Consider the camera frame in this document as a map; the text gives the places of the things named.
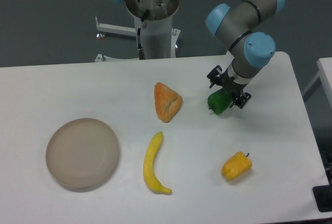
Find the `toy food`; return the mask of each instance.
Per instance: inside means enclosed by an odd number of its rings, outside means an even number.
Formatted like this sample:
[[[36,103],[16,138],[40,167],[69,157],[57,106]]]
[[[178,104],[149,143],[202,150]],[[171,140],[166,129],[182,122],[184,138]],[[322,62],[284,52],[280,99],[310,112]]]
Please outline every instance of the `toy food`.
[[[253,164],[247,156],[241,151],[237,152],[224,164],[222,168],[222,175],[228,181],[231,181],[249,170]]]
[[[182,106],[182,97],[161,82],[155,85],[155,107],[158,117],[165,123],[171,121]]]
[[[155,157],[161,146],[162,138],[163,138],[162,132],[156,133],[153,136],[149,146],[147,147],[144,158],[143,175],[145,183],[150,190],[159,194],[171,194],[172,190],[164,187],[161,184],[161,182],[156,178],[154,173]]]

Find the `plate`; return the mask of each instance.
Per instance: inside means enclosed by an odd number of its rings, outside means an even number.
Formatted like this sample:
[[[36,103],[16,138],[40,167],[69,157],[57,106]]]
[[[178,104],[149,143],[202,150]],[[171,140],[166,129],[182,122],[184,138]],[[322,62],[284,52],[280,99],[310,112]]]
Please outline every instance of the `plate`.
[[[72,191],[90,191],[109,179],[119,156],[114,131],[104,122],[83,118],[60,127],[46,149],[52,176]]]

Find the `yellow banana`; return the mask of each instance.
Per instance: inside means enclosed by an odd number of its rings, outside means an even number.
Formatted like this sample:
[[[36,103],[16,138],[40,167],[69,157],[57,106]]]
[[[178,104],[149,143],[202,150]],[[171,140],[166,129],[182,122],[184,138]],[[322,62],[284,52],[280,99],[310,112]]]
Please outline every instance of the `yellow banana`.
[[[171,194],[172,190],[164,187],[161,182],[156,178],[154,173],[155,157],[161,146],[162,137],[162,132],[156,133],[153,136],[149,146],[147,147],[144,157],[143,175],[145,183],[150,190],[159,194]]]

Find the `gray floor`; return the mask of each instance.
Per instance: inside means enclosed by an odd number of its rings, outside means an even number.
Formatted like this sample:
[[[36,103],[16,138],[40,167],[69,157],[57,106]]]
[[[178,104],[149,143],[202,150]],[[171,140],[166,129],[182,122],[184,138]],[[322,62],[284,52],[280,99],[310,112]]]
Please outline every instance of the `gray floor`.
[[[226,53],[205,27],[205,19],[218,4],[238,2],[180,0],[174,17],[174,27],[182,31],[179,56]],[[133,27],[125,5],[110,0],[0,0],[0,67],[93,62],[98,53],[137,57],[132,38],[96,40],[95,16],[101,23]],[[255,29],[271,35],[277,50],[289,54],[300,90],[318,71],[316,61],[332,57],[331,16],[331,0],[286,0],[278,15]],[[306,107],[320,149],[332,152],[332,109],[322,87]]]

